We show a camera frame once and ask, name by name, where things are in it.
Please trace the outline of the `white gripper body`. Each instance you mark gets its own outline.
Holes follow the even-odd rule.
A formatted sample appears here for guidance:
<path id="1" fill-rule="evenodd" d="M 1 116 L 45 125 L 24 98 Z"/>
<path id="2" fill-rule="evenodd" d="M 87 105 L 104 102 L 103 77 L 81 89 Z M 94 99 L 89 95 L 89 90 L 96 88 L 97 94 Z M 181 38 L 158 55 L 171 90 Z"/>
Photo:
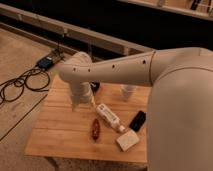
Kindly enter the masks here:
<path id="1" fill-rule="evenodd" d="M 70 84 L 69 87 L 72 110 L 75 110 L 79 104 L 94 104 L 93 92 L 88 82 Z"/>

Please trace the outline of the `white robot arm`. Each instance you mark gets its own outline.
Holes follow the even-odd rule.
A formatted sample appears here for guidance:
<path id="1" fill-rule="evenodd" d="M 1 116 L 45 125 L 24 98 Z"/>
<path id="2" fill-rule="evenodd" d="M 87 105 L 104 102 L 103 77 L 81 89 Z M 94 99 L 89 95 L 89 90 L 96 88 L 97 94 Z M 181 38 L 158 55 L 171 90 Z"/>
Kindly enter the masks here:
<path id="1" fill-rule="evenodd" d="M 75 104 L 90 101 L 92 82 L 148 86 L 149 171 L 213 171 L 213 51 L 154 50 L 101 62 L 78 52 L 60 78 Z"/>

